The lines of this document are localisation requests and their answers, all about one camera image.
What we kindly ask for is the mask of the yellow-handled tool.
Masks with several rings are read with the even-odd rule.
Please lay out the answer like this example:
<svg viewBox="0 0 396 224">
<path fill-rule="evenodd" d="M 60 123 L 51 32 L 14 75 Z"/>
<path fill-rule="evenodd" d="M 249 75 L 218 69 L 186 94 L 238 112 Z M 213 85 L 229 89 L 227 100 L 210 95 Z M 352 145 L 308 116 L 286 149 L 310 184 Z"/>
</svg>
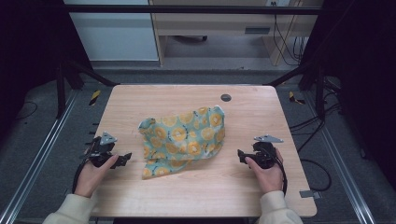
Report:
<svg viewBox="0 0 396 224">
<path fill-rule="evenodd" d="M 305 105 L 305 100 L 298 100 L 295 98 L 294 93 L 292 91 L 289 91 L 289 99 L 290 102 L 299 104 L 299 105 Z"/>
<path fill-rule="evenodd" d="M 94 91 L 94 93 L 92 94 L 92 98 L 91 98 L 91 100 L 89 102 L 89 105 L 95 105 L 100 93 L 101 93 L 100 90 Z"/>
</svg>

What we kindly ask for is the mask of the light wooden desk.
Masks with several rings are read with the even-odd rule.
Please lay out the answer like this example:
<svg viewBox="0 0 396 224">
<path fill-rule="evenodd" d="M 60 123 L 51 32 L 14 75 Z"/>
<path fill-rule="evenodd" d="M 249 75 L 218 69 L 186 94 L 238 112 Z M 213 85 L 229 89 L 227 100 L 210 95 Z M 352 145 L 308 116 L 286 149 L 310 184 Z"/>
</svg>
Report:
<svg viewBox="0 0 396 224">
<path fill-rule="evenodd" d="M 152 6 L 321 7 L 324 0 L 148 0 Z M 255 35 L 273 65 L 286 55 L 291 37 L 308 37 L 315 15 L 154 13 L 155 34 L 164 36 Z"/>
</svg>

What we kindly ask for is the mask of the yellow-handled tool right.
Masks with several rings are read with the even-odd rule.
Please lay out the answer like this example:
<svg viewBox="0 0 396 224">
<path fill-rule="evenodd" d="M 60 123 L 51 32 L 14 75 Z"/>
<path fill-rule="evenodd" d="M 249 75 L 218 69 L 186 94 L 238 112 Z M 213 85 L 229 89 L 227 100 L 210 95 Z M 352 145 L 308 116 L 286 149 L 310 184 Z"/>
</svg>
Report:
<svg viewBox="0 0 396 224">
<path fill-rule="evenodd" d="M 299 104 L 299 105 L 305 105 L 305 100 L 298 100 L 295 98 L 294 93 L 292 91 L 289 91 L 289 99 L 290 102 Z"/>
</svg>

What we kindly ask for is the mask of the person's left hand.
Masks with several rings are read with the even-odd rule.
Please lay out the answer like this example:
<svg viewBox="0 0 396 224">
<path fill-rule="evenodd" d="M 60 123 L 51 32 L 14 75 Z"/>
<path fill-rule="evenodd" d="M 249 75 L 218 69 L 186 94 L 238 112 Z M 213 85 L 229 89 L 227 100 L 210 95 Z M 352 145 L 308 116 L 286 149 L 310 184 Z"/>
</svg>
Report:
<svg viewBox="0 0 396 224">
<path fill-rule="evenodd" d="M 118 155 L 113 155 L 100 167 L 95 167 L 91 161 L 87 161 L 78 176 L 74 193 L 78 196 L 91 198 L 93 192 L 105 177 L 106 172 L 116 163 L 118 157 Z"/>
</svg>

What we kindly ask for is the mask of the dark curtain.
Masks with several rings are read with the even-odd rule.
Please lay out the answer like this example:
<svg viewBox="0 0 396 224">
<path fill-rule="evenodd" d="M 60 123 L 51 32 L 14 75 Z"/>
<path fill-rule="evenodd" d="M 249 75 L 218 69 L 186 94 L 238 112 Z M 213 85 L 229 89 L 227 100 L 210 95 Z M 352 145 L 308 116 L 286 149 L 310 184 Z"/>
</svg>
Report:
<svg viewBox="0 0 396 224">
<path fill-rule="evenodd" d="M 308 60 L 334 30 L 322 56 L 341 81 L 341 102 L 360 143 L 396 190 L 396 0 L 323 0 L 338 13 L 320 15 Z"/>
<path fill-rule="evenodd" d="M 27 92 L 67 61 L 91 68 L 64 0 L 0 0 L 0 139 Z"/>
</svg>

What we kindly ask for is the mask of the yellow-handled tool left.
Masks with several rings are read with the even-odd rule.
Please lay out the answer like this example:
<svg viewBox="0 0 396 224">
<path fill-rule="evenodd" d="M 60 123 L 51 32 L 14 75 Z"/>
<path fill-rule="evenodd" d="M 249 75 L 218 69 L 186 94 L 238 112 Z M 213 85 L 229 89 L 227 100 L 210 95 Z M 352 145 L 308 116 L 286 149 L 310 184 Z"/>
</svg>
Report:
<svg viewBox="0 0 396 224">
<path fill-rule="evenodd" d="M 89 105 L 95 105 L 100 93 L 101 93 L 100 90 L 94 91 L 94 93 L 92 94 L 92 98 L 91 98 L 91 100 L 89 102 Z"/>
</svg>

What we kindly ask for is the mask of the teal cloth with yellow flowers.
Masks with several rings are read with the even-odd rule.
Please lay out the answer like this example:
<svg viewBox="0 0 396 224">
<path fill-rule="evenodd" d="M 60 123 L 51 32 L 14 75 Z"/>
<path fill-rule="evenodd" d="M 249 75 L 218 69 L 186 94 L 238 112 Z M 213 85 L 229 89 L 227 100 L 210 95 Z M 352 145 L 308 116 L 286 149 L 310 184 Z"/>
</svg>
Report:
<svg viewBox="0 0 396 224">
<path fill-rule="evenodd" d="M 216 105 L 141 121 L 138 131 L 143 135 L 147 161 L 142 178 L 171 175 L 195 161 L 216 156 L 224 143 L 224 120 L 224 111 Z"/>
</svg>

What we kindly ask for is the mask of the grey metal table bracket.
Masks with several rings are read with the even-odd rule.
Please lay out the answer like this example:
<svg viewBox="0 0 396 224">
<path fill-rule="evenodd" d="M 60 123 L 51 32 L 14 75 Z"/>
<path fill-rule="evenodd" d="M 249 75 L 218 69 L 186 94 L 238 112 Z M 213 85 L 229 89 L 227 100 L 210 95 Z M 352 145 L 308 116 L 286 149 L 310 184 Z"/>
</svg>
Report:
<svg viewBox="0 0 396 224">
<path fill-rule="evenodd" d="M 315 190 L 300 190 L 299 193 L 302 198 L 313 198 L 314 200 L 321 198 L 321 194 Z"/>
</svg>

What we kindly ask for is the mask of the white cabinet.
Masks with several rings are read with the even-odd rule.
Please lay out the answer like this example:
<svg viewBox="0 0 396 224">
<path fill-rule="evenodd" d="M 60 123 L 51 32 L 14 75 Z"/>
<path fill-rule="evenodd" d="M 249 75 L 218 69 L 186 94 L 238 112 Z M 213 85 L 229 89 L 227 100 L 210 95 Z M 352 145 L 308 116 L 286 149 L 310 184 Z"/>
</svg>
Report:
<svg viewBox="0 0 396 224">
<path fill-rule="evenodd" d="M 149 13 L 70 13 L 83 47 L 93 62 L 157 61 Z"/>
</svg>

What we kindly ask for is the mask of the black horizontal frame bar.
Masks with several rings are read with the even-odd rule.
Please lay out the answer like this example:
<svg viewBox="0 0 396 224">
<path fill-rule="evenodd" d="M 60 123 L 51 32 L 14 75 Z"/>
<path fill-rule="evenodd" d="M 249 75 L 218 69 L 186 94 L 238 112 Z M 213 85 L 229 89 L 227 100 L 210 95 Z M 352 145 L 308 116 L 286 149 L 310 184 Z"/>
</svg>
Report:
<svg viewBox="0 0 396 224">
<path fill-rule="evenodd" d="M 195 13 L 319 15 L 321 7 L 238 7 L 238 6 L 142 6 L 142 5 L 65 5 L 69 12 L 82 13 Z"/>
</svg>

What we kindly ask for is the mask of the person's right hand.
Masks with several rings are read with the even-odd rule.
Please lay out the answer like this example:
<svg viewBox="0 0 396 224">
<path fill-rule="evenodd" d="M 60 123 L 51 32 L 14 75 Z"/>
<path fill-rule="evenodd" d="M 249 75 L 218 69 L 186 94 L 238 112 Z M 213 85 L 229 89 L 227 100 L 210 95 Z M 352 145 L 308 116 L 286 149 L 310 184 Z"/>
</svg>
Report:
<svg viewBox="0 0 396 224">
<path fill-rule="evenodd" d="M 263 194 L 282 190 L 283 188 L 283 172 L 278 164 L 275 164 L 272 168 L 262 169 L 253 159 L 245 158 L 248 167 L 255 174 L 260 189 Z"/>
</svg>

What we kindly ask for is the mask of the aluminium floor rail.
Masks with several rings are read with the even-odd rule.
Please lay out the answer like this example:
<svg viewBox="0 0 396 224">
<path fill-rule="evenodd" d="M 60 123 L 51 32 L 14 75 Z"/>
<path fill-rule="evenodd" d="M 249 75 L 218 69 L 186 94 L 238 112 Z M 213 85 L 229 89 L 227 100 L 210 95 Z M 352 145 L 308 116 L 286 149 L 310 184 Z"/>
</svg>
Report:
<svg viewBox="0 0 396 224">
<path fill-rule="evenodd" d="M 66 106 L 64 112 L 59 118 L 57 118 L 49 133 L 47 134 L 44 142 L 42 143 L 40 149 L 35 155 L 29 169 L 25 173 L 21 183 L 19 184 L 17 190 L 13 194 L 10 202 L 7 204 L 6 208 L 0 214 L 0 224 L 13 224 L 18 213 L 21 211 L 27 196 L 31 192 L 31 189 L 40 174 L 42 167 L 51 153 L 51 150 L 66 123 L 71 110 L 73 109 L 76 99 L 78 97 L 79 91 L 70 91 L 70 95 L 66 101 Z"/>
<path fill-rule="evenodd" d="M 341 126 L 336 123 L 339 110 L 339 104 L 325 105 L 325 120 L 313 121 L 317 128 L 299 152 L 309 186 L 321 194 L 315 200 L 318 212 L 310 218 L 310 223 L 376 224 L 328 128 L 328 124 Z"/>
</svg>

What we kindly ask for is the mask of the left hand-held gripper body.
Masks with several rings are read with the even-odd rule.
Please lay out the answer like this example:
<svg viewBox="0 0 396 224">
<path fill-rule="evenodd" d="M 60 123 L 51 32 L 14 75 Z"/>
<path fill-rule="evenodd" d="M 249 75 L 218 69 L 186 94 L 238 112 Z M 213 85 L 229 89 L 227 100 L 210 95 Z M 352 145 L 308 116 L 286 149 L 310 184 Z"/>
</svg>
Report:
<svg viewBox="0 0 396 224">
<path fill-rule="evenodd" d="M 101 136 L 96 136 L 81 157 L 82 163 L 91 161 L 95 167 L 101 167 L 112 157 L 111 150 L 116 142 L 117 138 L 107 132 L 103 132 Z"/>
</svg>

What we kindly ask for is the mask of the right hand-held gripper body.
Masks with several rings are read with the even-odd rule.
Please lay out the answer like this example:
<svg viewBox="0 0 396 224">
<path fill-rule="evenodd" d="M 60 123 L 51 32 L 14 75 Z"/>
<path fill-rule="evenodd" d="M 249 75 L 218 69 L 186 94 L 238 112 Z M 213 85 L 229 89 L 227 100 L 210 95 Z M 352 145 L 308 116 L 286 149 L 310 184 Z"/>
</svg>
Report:
<svg viewBox="0 0 396 224">
<path fill-rule="evenodd" d="M 254 140 L 253 150 L 256 152 L 255 162 L 262 169 L 269 169 L 275 164 L 279 164 L 276 148 L 273 146 L 273 143 L 283 143 L 282 139 L 265 134 L 262 136 L 255 136 Z"/>
</svg>

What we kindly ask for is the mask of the black metal frame stand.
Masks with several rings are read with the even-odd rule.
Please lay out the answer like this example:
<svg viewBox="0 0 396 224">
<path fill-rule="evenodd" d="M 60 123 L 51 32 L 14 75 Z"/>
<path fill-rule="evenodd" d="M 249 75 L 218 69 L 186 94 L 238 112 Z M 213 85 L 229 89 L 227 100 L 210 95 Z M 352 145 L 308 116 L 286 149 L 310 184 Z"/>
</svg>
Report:
<svg viewBox="0 0 396 224">
<path fill-rule="evenodd" d="M 66 110 L 65 99 L 65 82 L 67 81 L 73 90 L 79 90 L 83 87 L 84 81 L 80 74 L 88 75 L 89 77 L 99 81 L 108 86 L 115 87 L 117 82 L 111 81 L 93 71 L 92 68 L 84 66 L 75 61 L 64 61 L 58 65 L 55 70 L 57 83 L 57 97 L 58 97 L 58 112 L 56 118 L 59 119 Z"/>
<path fill-rule="evenodd" d="M 313 85 L 315 87 L 315 111 L 321 120 L 325 120 L 325 109 L 324 109 L 324 79 L 325 70 L 319 63 L 303 63 L 296 67 L 295 69 L 288 72 L 286 75 L 279 77 L 269 83 L 266 86 L 276 87 L 283 82 L 296 77 L 297 75 L 302 75 L 298 86 L 302 91 L 309 90 Z"/>
</svg>

